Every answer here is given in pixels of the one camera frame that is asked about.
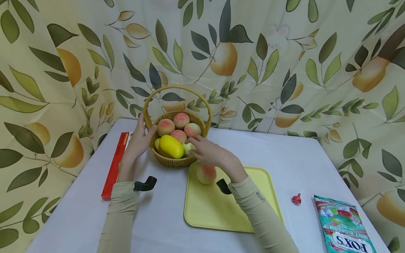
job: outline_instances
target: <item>green apple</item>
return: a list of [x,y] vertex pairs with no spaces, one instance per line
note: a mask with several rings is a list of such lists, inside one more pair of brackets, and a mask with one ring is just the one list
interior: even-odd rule
[[194,145],[191,143],[188,143],[188,144],[183,143],[183,148],[184,148],[184,154],[186,156],[191,156],[191,154],[189,153],[190,150],[196,150],[196,147],[194,147]]

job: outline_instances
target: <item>basket handle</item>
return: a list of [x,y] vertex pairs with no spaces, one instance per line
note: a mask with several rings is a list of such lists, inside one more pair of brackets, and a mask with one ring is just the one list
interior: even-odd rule
[[207,134],[208,134],[208,129],[209,129],[210,126],[211,126],[211,117],[212,117],[211,107],[209,106],[207,100],[206,100],[203,96],[201,96],[201,94],[199,94],[198,92],[196,92],[196,91],[194,91],[194,90],[192,90],[192,89],[190,89],[190,88],[187,88],[187,87],[184,87],[184,86],[180,86],[180,85],[171,85],[171,86],[166,86],[166,87],[159,88],[159,89],[155,90],[154,92],[152,92],[152,93],[149,95],[149,97],[146,98],[146,100],[145,100],[145,105],[143,106],[143,110],[144,110],[144,113],[145,113],[145,115],[144,115],[145,124],[146,124],[146,128],[148,129],[148,131],[149,131],[149,129],[151,129],[151,127],[153,126],[151,117],[150,117],[149,112],[148,112],[149,101],[150,101],[150,100],[153,98],[153,96],[155,96],[157,93],[159,93],[159,92],[161,92],[161,91],[163,91],[163,90],[166,90],[166,89],[183,89],[183,90],[189,91],[189,92],[193,93],[194,95],[198,96],[198,97],[204,102],[204,104],[205,104],[205,106],[207,107],[207,110],[208,110],[208,120],[207,120],[207,123],[206,123],[204,129],[202,130],[202,135],[203,135],[203,136],[207,136]]

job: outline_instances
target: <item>left hand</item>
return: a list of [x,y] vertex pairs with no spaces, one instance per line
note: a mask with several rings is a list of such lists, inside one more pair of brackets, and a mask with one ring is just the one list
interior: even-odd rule
[[[156,125],[153,125],[148,134],[145,134],[146,126],[143,116],[143,112],[141,112],[138,118],[138,124],[132,133],[132,138],[122,156],[121,162],[119,163],[120,175],[127,174],[126,172],[133,172],[136,159],[145,153],[146,149],[149,147],[149,142],[151,141],[152,136],[158,128]],[[132,177],[129,178],[129,176],[131,175],[125,176],[125,181],[132,181]]]

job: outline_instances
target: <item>fabric backdrop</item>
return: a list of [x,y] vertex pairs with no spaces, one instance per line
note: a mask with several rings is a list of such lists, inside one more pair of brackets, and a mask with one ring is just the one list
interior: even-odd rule
[[[404,252],[404,11],[405,0],[0,0],[0,252],[24,252],[114,122],[167,85],[203,94],[211,127],[318,139]],[[172,110],[207,119],[183,90],[149,104],[152,118]]]

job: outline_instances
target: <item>yellow tray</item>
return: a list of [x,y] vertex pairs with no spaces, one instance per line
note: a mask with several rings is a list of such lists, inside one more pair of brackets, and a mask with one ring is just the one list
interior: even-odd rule
[[[233,195],[223,194],[216,185],[220,179],[225,179],[227,184],[230,183],[229,177],[216,167],[215,182],[204,185],[197,179],[195,165],[196,163],[193,163],[188,172],[184,204],[185,221],[193,227],[253,233],[247,216],[236,204]],[[245,169],[284,223],[268,172],[255,167],[245,167]]]

